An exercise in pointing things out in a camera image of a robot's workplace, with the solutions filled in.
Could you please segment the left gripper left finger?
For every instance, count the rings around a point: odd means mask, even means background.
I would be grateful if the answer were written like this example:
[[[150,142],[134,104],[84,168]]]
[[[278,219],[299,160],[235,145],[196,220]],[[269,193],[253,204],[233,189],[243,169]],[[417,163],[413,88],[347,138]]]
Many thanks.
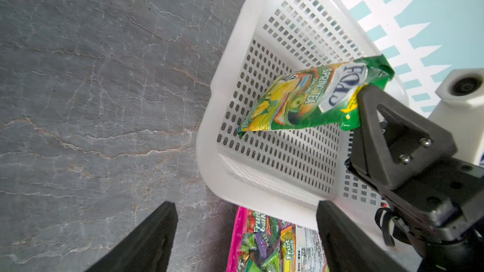
[[[175,204],[163,202],[88,271],[166,271],[177,223]]]

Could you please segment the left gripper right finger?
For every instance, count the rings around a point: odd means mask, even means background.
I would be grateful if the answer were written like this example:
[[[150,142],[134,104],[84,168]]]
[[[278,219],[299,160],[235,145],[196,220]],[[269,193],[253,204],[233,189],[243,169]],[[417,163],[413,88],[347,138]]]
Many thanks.
[[[320,201],[318,231],[331,272],[405,271],[332,201]]]

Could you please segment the white plastic perforated basket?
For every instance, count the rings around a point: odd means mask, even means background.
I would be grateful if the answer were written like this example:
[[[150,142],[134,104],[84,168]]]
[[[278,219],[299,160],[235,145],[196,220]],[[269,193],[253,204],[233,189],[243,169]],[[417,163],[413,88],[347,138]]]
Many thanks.
[[[352,134],[316,126],[324,66],[379,55],[383,0],[246,0],[210,84],[197,138],[206,185],[236,205],[316,229],[319,201],[338,205],[376,244],[384,200],[345,168]]]

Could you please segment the green Fox's candy bag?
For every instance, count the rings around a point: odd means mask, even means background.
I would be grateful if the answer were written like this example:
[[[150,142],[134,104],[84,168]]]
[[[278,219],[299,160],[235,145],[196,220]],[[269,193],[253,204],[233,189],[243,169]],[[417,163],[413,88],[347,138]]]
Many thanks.
[[[277,78],[238,129],[247,132],[299,130],[337,124],[360,127],[357,96],[368,85],[384,89],[395,76],[384,55],[314,67]]]

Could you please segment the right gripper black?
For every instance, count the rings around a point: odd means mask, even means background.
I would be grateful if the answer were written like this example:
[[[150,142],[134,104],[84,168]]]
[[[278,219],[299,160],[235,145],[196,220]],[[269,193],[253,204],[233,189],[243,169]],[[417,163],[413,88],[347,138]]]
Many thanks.
[[[382,190],[385,245],[411,245],[419,271],[483,271],[483,168],[442,160],[457,152],[451,132],[375,85],[357,104],[355,172]]]

